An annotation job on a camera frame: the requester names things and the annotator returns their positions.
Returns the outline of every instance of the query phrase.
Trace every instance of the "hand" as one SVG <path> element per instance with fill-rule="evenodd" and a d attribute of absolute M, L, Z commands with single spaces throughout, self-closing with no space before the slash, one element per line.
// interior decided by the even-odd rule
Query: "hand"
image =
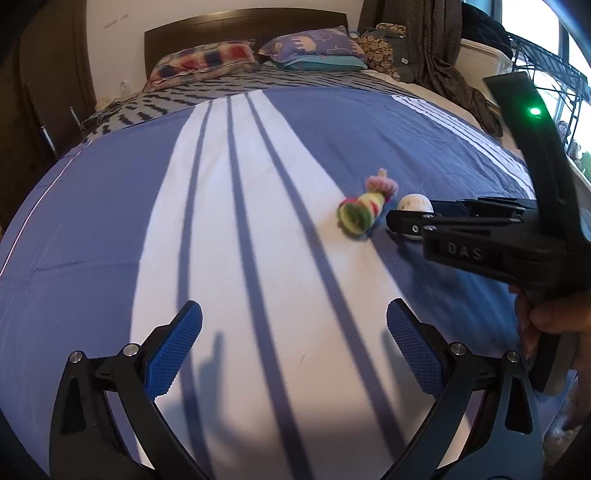
<path fill-rule="evenodd" d="M 579 349 L 573 362 L 579 373 L 579 395 L 569 425 L 582 423 L 591 412 L 591 293 L 575 293 L 534 306 L 520 288 L 509 287 L 509 292 L 517 294 L 515 314 L 526 358 L 537 350 L 541 332 L 579 332 Z"/>

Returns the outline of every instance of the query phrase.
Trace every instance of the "white wall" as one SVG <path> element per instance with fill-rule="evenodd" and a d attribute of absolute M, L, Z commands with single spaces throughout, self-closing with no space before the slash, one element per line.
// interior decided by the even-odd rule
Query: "white wall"
<path fill-rule="evenodd" d="M 254 7 L 299 7 L 344 12 L 356 28 L 363 0 L 87 0 L 90 70 L 97 101 L 121 95 L 121 82 L 132 92 L 146 81 L 144 32 L 208 13 Z"/>

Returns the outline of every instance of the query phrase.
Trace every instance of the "purple pillow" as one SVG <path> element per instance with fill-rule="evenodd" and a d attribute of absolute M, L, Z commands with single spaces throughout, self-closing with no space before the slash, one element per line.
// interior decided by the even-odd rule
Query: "purple pillow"
<path fill-rule="evenodd" d="M 274 38 L 262 46 L 259 55 L 266 55 L 279 63 L 295 60 L 302 55 L 348 55 L 365 61 L 365 52 L 349 38 L 342 25 Z"/>

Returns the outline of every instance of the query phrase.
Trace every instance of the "pillow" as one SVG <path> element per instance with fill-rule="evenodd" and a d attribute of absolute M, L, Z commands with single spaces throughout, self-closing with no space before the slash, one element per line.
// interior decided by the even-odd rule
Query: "pillow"
<path fill-rule="evenodd" d="M 365 61 L 365 53 L 347 35 L 345 27 L 308 30 L 277 37 L 259 50 L 273 61 L 285 63 L 302 55 L 345 55 Z"/>
<path fill-rule="evenodd" d="M 358 72 L 368 67 L 357 57 L 347 55 L 302 55 L 295 60 L 275 64 L 282 70 L 316 72 Z"/>
<path fill-rule="evenodd" d="M 152 70 L 144 92 L 232 73 L 254 72 L 259 64 L 252 51 L 253 45 L 254 40 L 232 40 L 166 55 Z"/>
<path fill-rule="evenodd" d="M 380 23 L 361 35 L 359 45 L 367 55 L 370 69 L 386 73 L 399 82 L 414 82 L 413 71 L 408 65 L 405 26 Z"/>

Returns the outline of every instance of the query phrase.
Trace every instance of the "blue gripper pad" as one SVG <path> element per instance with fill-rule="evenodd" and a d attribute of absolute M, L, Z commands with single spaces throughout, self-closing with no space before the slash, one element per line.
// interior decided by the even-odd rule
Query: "blue gripper pad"
<path fill-rule="evenodd" d="M 203 313 L 199 304 L 192 302 L 185 312 L 183 310 L 182 316 L 175 318 L 176 323 L 147 364 L 144 390 L 152 401 L 164 395 L 173 384 L 174 377 L 201 332 Z"/>
<path fill-rule="evenodd" d="M 402 299 L 395 299 L 386 312 L 388 330 L 421 389 L 438 400 L 445 387 L 443 365 L 439 356 L 421 333 L 421 323 Z"/>

